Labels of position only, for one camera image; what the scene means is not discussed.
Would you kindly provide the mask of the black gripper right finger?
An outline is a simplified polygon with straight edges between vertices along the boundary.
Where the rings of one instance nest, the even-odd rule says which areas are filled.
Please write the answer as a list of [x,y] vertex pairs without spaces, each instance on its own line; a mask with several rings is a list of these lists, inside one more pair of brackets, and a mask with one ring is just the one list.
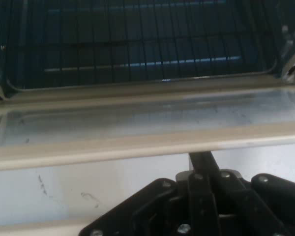
[[258,174],[246,181],[199,154],[201,236],[295,236],[295,182]]

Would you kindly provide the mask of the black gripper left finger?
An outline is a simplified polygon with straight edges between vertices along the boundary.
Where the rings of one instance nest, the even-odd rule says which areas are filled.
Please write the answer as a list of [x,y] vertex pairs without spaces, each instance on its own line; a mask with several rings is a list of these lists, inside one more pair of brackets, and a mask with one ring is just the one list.
[[193,170],[176,180],[159,178],[85,226],[81,236],[218,236],[220,222],[213,175],[218,165],[211,152],[189,155]]

